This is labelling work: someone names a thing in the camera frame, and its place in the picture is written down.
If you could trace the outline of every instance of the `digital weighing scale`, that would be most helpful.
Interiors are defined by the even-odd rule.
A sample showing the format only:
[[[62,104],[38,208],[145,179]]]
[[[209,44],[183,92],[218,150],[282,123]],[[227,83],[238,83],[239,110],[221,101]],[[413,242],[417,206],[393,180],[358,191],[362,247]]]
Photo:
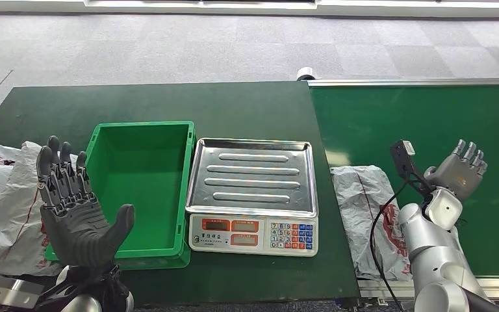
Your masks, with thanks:
[[[191,213],[193,250],[316,255],[318,204],[311,145],[200,139],[186,211]]]

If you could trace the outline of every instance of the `robotic finger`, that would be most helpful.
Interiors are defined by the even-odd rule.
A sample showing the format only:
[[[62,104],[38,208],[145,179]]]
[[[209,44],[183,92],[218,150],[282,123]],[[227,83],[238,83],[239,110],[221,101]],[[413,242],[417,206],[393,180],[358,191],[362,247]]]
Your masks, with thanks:
[[[475,143],[473,143],[473,142],[470,142],[470,146],[468,147],[468,150],[464,154],[464,157],[462,158],[462,160],[468,161],[469,159],[471,159],[472,156],[475,154],[476,148],[477,148],[477,145],[475,145]]]

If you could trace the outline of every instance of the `table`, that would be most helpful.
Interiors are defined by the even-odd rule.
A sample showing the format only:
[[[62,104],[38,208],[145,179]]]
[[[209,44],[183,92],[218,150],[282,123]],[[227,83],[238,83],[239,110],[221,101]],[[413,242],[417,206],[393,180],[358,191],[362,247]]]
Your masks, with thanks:
[[[311,142],[321,224],[317,257],[297,262],[194,252],[187,269],[124,274],[137,303],[190,304],[358,296],[322,144],[330,166],[375,164],[396,188],[402,181],[389,146],[399,138],[412,141],[422,170],[439,164],[459,138],[473,140],[485,151],[489,169],[464,204],[460,239],[474,273],[489,278],[480,281],[489,296],[499,294],[499,79],[311,81],[309,87],[287,82],[15,88],[0,107],[0,144],[43,144],[54,133],[79,147],[98,122],[178,119],[194,120],[199,137],[227,133]],[[49,119],[61,114],[61,121]],[[398,203],[419,199],[407,189]],[[222,274],[241,274],[251,283],[229,289],[198,280]],[[268,280],[259,283],[256,274]],[[159,290],[149,289],[154,284]],[[363,296],[388,296],[381,283],[359,285]],[[411,283],[395,285],[401,296],[412,297]]]
[[[499,299],[499,79],[438,81],[313,81],[311,96],[330,166],[374,164],[396,175],[389,146],[399,138],[416,149],[424,171],[438,165],[459,138],[473,140],[489,164],[485,178],[464,202],[458,227],[471,269],[489,297]],[[407,188],[399,206],[420,201]],[[392,283],[412,298],[411,282]],[[361,295],[389,297],[376,281],[359,281]]]
[[[305,82],[14,88],[0,106],[0,144],[42,145],[54,134],[77,152],[98,123],[151,120],[192,120],[197,137],[310,142],[320,243],[312,258],[192,252],[184,269],[124,271],[136,305],[359,296]]]

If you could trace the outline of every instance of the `green bin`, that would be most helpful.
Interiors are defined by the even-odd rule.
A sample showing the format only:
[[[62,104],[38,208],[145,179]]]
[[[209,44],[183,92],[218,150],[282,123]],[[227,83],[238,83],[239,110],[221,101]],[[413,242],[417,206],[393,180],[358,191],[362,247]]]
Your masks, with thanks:
[[[101,123],[87,148],[87,171],[110,223],[124,203],[134,205],[133,230],[116,262],[122,270],[184,268],[185,203],[192,150],[192,122]],[[52,247],[47,259],[58,260]]]

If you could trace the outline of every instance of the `robotic hand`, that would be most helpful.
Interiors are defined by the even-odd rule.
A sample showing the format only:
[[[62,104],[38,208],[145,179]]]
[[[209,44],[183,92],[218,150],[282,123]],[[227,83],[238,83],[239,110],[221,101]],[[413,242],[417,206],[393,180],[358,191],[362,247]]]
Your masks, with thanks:
[[[59,147],[60,141],[52,136],[37,157],[38,189],[45,202],[40,209],[43,225],[62,263],[106,269],[133,228],[134,207],[122,205],[110,227],[91,189],[87,154],[80,152],[74,171],[70,144],[63,143],[60,157]]]
[[[439,167],[429,167],[422,175],[410,158],[414,155],[410,142],[400,140],[391,147],[399,176],[424,197],[421,205],[407,204],[399,214],[416,312],[499,311],[475,279],[454,226],[462,212],[461,201],[473,193],[487,169],[481,150],[473,158],[473,142],[462,155],[464,148],[460,140]]]
[[[113,226],[92,192],[86,153],[73,169],[71,146],[49,138],[37,157],[42,222],[62,263],[57,284],[43,286],[0,276],[0,311],[132,311],[129,290],[119,281],[114,256],[134,226],[133,205],[122,205]]]

